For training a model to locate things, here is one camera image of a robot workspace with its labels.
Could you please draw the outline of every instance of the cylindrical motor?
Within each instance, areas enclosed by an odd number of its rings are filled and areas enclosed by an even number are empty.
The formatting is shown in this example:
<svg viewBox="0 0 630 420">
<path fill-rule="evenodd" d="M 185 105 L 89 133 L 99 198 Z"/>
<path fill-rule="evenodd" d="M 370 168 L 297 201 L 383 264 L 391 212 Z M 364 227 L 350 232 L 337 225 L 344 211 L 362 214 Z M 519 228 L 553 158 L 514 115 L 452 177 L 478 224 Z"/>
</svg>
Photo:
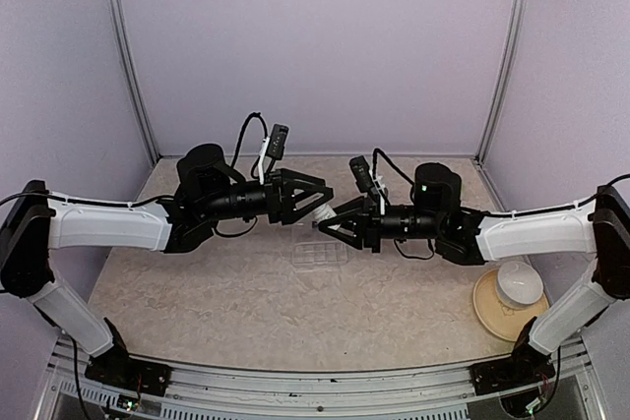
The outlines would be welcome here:
<svg viewBox="0 0 630 420">
<path fill-rule="evenodd" d="M 228 192 L 214 196 L 205 205 L 212 218 L 251 218 L 267 213 L 265 189 L 256 181 L 234 186 Z"/>
<path fill-rule="evenodd" d="M 451 213 L 460 208 L 462 178 L 439 162 L 426 162 L 415 169 L 413 203 L 418 211 Z"/>
<path fill-rule="evenodd" d="M 372 217 L 373 227 L 379 229 L 382 238 L 390 239 L 434 239 L 437 236 L 437 221 L 431 212 L 418 213 L 412 206 L 389 206 L 384 215 Z"/>
</svg>

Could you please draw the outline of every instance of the clear plastic container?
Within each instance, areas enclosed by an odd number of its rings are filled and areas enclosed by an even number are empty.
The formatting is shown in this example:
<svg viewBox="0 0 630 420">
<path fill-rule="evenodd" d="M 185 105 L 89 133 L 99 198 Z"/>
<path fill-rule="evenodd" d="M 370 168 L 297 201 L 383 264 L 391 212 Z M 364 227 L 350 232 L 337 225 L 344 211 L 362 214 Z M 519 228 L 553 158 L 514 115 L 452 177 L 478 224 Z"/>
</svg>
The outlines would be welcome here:
<svg viewBox="0 0 630 420">
<path fill-rule="evenodd" d="M 320 232 L 312 222 L 291 227 L 291 263 L 300 270 L 338 268 L 347 263 L 344 243 Z"/>
</svg>

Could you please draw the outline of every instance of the black cable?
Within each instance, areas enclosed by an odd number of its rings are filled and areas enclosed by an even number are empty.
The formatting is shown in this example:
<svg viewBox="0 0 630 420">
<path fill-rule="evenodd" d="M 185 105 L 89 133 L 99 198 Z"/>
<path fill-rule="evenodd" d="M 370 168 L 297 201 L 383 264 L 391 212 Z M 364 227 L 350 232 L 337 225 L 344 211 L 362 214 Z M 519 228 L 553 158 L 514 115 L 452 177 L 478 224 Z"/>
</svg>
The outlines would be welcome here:
<svg viewBox="0 0 630 420">
<path fill-rule="evenodd" d="M 630 179 L 630 174 L 621 174 L 615 177 L 614 179 L 609 181 L 607 184 L 604 184 L 603 186 L 601 186 L 601 189 L 599 189 L 597 192 L 592 194 L 590 197 L 587 197 L 583 201 L 578 202 L 577 207 L 579 208 L 579 207 L 585 206 L 586 204 L 589 204 L 590 202 L 594 201 L 597 197 L 599 197 L 601 194 L 603 194 L 605 191 L 607 191 L 609 188 L 614 186 L 617 182 L 625 181 L 627 179 Z M 549 207 L 547 209 L 516 211 L 514 212 L 514 214 L 483 212 L 481 210 L 475 210 L 475 209 L 467 209 L 467 211 L 484 213 L 486 216 L 492 216 L 494 218 L 514 218 L 518 216 L 541 215 L 544 213 L 552 213 L 554 211 L 572 210 L 574 208 L 575 206 L 573 204 L 567 204 L 565 206 Z"/>
<path fill-rule="evenodd" d="M 85 403 L 83 402 L 83 395 L 81 394 L 81 384 L 79 384 L 79 350 L 77 348 L 77 341 L 75 338 L 70 338 L 72 340 L 72 348 L 75 353 L 75 386 L 77 388 L 77 397 L 79 398 L 79 404 L 81 405 L 81 410 L 85 415 L 87 420 L 92 420 L 92 417 L 88 413 Z"/>
<path fill-rule="evenodd" d="M 376 165 L 378 164 L 378 154 L 376 154 L 376 150 L 374 150 L 372 152 L 372 181 L 374 182 L 374 185 L 376 185 Z M 392 203 L 390 202 L 389 197 L 387 197 L 387 194 L 385 194 L 385 192 L 378 188 L 378 194 L 379 196 L 381 196 L 381 199 L 383 199 L 385 201 L 385 204 L 387 206 L 390 206 Z"/>
<path fill-rule="evenodd" d="M 140 410 L 140 404 L 142 402 L 142 394 L 140 393 L 140 388 L 142 387 L 142 374 L 138 375 L 138 388 L 136 389 L 136 396 L 138 397 L 138 400 L 136 402 L 136 408 L 133 409 L 133 412 L 129 417 L 127 417 L 127 420 L 130 420 L 131 418 L 136 416 L 136 413 L 138 413 L 138 410 Z"/>
<path fill-rule="evenodd" d="M 403 179 L 405 179 L 407 182 L 409 182 L 410 185 L 413 186 L 413 180 L 409 176 L 407 176 L 400 167 L 394 164 L 394 161 L 392 161 L 392 159 L 389 156 L 387 156 L 385 152 L 381 150 L 380 148 L 375 148 L 374 151 L 372 152 L 373 176 L 376 175 L 376 155 L 377 154 L 380 155 L 383 159 L 385 159 L 385 162 L 387 162 L 392 169 L 394 169 Z"/>
<path fill-rule="evenodd" d="M 431 243 L 431 240 L 426 240 L 426 241 L 429 247 L 429 251 L 431 252 L 431 256 L 408 255 L 399 246 L 399 240 L 394 240 L 394 246 L 396 247 L 398 252 L 401 254 L 401 256 L 405 258 L 406 260 L 429 261 L 431 258 L 435 256 L 435 249 L 433 248 L 433 243 Z"/>
<path fill-rule="evenodd" d="M 145 206 L 146 204 L 150 204 L 151 202 L 154 202 L 157 200 L 173 200 L 174 199 L 173 196 L 161 195 L 161 196 L 154 196 L 154 197 L 145 199 L 143 201 L 132 202 L 131 204 L 128 204 L 128 203 L 123 203 L 123 202 L 92 201 L 90 199 L 75 199 L 75 198 L 66 199 L 65 197 L 55 196 L 54 194 L 28 191 L 28 192 L 20 192 L 18 194 L 13 194 L 9 197 L 4 198 L 3 200 L 0 201 L 0 207 L 4 206 L 5 204 L 11 201 L 15 201 L 16 199 L 19 199 L 20 197 L 44 197 L 50 201 L 66 202 L 68 204 L 80 204 L 80 205 L 95 206 L 95 207 L 109 207 L 113 209 L 128 209 L 128 208 L 135 209 L 137 207 Z"/>
<path fill-rule="evenodd" d="M 109 418 L 109 412 L 111 411 L 111 409 L 109 408 L 109 397 L 107 398 L 107 401 L 105 403 L 105 408 L 103 410 L 103 408 L 100 408 L 100 412 L 105 416 L 106 419 Z"/>
<path fill-rule="evenodd" d="M 562 362 L 562 350 L 561 350 L 561 347 L 558 346 L 558 366 L 556 367 L 556 370 L 555 370 L 555 382 L 553 383 L 553 389 L 551 390 L 551 394 L 549 395 L 549 398 L 546 398 L 544 400 L 544 404 L 538 410 L 534 411 L 534 415 L 538 415 L 542 410 L 547 408 L 549 406 L 549 403 L 551 403 L 551 400 L 555 396 L 555 393 L 558 390 L 558 385 L 560 384 L 561 362 Z"/>
<path fill-rule="evenodd" d="M 232 163 L 229 165 L 230 167 L 234 167 L 236 165 L 236 161 L 238 160 L 238 155 L 240 154 L 240 147 L 243 144 L 243 138 L 245 138 L 245 132 L 247 131 L 247 127 L 249 126 L 249 122 L 251 122 L 254 118 L 258 119 L 263 126 L 263 133 L 265 136 L 263 138 L 267 138 L 269 136 L 269 132 L 267 130 L 267 122 L 263 118 L 263 115 L 260 112 L 252 112 L 247 115 L 247 118 L 243 122 L 243 125 L 240 127 L 240 132 L 238 133 L 238 140 L 236 141 L 236 149 L 234 150 L 234 156 L 232 157 Z"/>
<path fill-rule="evenodd" d="M 254 216 L 254 222 L 250 225 L 249 228 L 247 228 L 246 230 L 243 230 L 239 233 L 221 233 L 219 231 L 219 225 L 217 225 L 217 228 L 215 228 L 215 234 L 217 236 L 220 236 L 221 238 L 238 238 L 240 236 L 244 236 L 247 233 L 249 233 L 250 231 L 252 231 L 254 229 L 254 227 L 256 226 L 256 223 L 258 223 L 258 216 Z"/>
<path fill-rule="evenodd" d="M 258 169 L 259 160 L 260 160 L 260 156 L 256 158 L 256 160 L 252 164 L 251 169 L 249 170 L 249 175 L 251 176 L 252 179 L 258 179 L 258 173 L 256 171 Z M 276 162 L 277 160 L 272 157 L 272 159 L 269 161 L 269 164 L 267 164 L 267 169 L 265 169 L 265 176 L 267 176 L 267 174 L 272 172 L 272 170 L 274 169 L 274 166 L 276 165 Z"/>
</svg>

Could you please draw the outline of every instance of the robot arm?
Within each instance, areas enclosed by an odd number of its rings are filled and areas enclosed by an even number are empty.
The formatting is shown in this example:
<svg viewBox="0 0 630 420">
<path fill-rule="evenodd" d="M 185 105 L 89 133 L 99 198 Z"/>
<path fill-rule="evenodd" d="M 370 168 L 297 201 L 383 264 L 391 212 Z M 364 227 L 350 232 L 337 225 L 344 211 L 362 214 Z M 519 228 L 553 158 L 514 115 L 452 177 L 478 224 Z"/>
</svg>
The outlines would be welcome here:
<svg viewBox="0 0 630 420">
<path fill-rule="evenodd" d="M 472 366 L 478 394 L 536 382 L 542 374 L 552 376 L 548 361 L 562 341 L 609 305 L 630 298 L 630 210 L 610 186 L 600 187 L 594 198 L 565 206 L 481 212 L 462 208 L 457 174 L 427 163 L 415 171 L 413 205 L 388 205 L 383 211 L 375 202 L 379 197 L 369 172 L 354 174 L 359 190 L 372 192 L 337 207 L 337 216 L 319 223 L 324 233 L 354 248 L 379 252 L 382 238 L 435 239 L 436 253 L 458 265 L 556 252 L 597 255 L 549 310 L 523 328 L 509 358 Z"/>
<path fill-rule="evenodd" d="M 278 155 L 278 146 L 272 148 Z M 266 214 L 270 223 L 291 224 L 333 198 L 323 179 L 289 169 L 246 181 L 218 145 L 192 149 L 177 171 L 174 196 L 142 203 L 87 201 L 31 181 L 0 227 L 3 289 L 26 298 L 82 346 L 92 358 L 89 379 L 128 390 L 142 379 L 141 391 L 164 395 L 169 368 L 130 358 L 115 326 L 94 314 L 51 266 L 49 250 L 121 246 L 186 253 L 211 238 L 221 220 Z"/>
</svg>

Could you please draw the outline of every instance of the white robot arm segment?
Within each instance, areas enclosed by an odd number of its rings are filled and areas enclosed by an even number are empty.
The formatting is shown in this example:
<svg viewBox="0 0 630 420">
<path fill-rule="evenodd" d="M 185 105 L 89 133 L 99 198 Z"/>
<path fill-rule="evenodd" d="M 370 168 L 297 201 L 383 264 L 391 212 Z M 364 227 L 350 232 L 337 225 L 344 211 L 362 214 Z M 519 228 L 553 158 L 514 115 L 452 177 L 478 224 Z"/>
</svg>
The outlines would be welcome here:
<svg viewBox="0 0 630 420">
<path fill-rule="evenodd" d="M 157 203 L 136 208 L 103 207 L 48 199 L 48 206 L 55 211 L 50 220 L 48 248 L 55 250 L 69 246 L 123 246 L 162 251 L 172 227 L 167 221 L 168 213 Z"/>
<path fill-rule="evenodd" d="M 55 280 L 27 300 L 45 314 L 57 327 L 62 327 L 90 356 L 96 357 L 113 346 L 109 326 L 98 317 L 58 271 Z"/>
<path fill-rule="evenodd" d="M 617 301 L 593 281 L 596 266 L 597 261 L 593 261 L 575 284 L 535 320 L 530 330 L 533 349 L 545 355 L 554 353 L 562 341 Z"/>
<path fill-rule="evenodd" d="M 479 225 L 477 245 L 486 261 L 542 253 L 594 253 L 595 234 L 589 221 L 594 211 L 595 202 L 591 202 L 528 216 L 487 216 Z"/>
</svg>

